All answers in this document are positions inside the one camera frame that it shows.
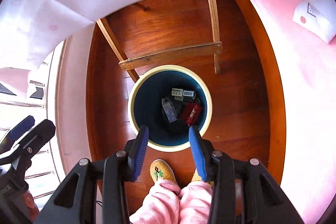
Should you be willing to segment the blue trash bin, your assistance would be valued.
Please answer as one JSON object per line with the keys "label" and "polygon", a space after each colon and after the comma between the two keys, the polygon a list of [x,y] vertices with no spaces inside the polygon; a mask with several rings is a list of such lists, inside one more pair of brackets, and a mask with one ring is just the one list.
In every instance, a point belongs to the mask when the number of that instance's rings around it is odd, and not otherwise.
{"label": "blue trash bin", "polygon": [[213,115],[213,102],[205,82],[178,65],[147,71],[131,90],[127,112],[133,131],[149,130],[147,145],[162,152],[189,148],[189,129],[204,135]]}

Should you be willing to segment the pink pants legs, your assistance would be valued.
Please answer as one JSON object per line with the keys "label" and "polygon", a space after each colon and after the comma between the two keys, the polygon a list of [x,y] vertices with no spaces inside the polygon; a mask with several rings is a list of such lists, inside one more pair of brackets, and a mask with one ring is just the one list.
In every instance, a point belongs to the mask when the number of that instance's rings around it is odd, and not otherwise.
{"label": "pink pants legs", "polygon": [[129,217],[131,223],[207,223],[213,189],[194,181],[183,189],[170,180],[150,188],[142,206]]}

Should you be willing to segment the red wrapper in bin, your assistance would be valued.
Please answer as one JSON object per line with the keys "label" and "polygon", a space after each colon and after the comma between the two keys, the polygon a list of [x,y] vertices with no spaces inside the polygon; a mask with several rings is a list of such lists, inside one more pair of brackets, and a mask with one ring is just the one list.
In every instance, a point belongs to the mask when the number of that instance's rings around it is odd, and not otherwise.
{"label": "red wrapper in bin", "polygon": [[188,102],[180,113],[179,120],[191,127],[198,120],[201,111],[202,107],[200,104]]}

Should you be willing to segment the grey box in bin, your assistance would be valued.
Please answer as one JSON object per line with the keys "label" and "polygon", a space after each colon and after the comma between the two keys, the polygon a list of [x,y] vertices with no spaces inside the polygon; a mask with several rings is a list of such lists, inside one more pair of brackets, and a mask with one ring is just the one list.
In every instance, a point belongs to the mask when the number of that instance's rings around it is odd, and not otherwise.
{"label": "grey box in bin", "polygon": [[169,123],[173,123],[178,120],[177,112],[175,110],[174,104],[169,97],[161,99],[163,111],[167,117]]}

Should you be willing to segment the wooden stool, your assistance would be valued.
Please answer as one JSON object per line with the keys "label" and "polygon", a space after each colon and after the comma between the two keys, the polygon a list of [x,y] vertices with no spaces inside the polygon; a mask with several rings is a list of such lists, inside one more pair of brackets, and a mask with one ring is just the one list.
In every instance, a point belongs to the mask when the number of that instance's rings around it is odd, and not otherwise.
{"label": "wooden stool", "polygon": [[208,4],[210,11],[213,42],[194,44],[178,48],[169,48],[141,56],[135,56],[132,58],[127,57],[125,52],[121,49],[121,46],[117,41],[116,36],[114,35],[106,18],[101,18],[97,20],[96,24],[98,25],[108,44],[112,48],[112,51],[118,58],[118,64],[120,68],[127,71],[128,75],[134,82],[137,82],[139,80],[139,75],[135,71],[136,68],[145,67],[147,65],[156,63],[167,63],[169,61],[174,61],[176,59],[181,59],[185,57],[197,57],[206,55],[214,56],[215,73],[219,74],[221,72],[220,54],[222,53],[223,47],[222,42],[220,42],[217,0],[208,0]]}

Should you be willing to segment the cartoon print bed sheet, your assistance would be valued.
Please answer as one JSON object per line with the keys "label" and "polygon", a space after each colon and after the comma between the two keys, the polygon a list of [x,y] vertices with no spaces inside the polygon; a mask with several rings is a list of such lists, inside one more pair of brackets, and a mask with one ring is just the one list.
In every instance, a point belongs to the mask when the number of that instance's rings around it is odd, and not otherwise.
{"label": "cartoon print bed sheet", "polygon": [[[64,39],[140,0],[1,0],[1,67],[33,70]],[[335,42],[323,42],[295,8],[310,3],[330,23],[334,0],[252,0],[270,36],[284,91],[281,187],[306,223],[335,196]]]}

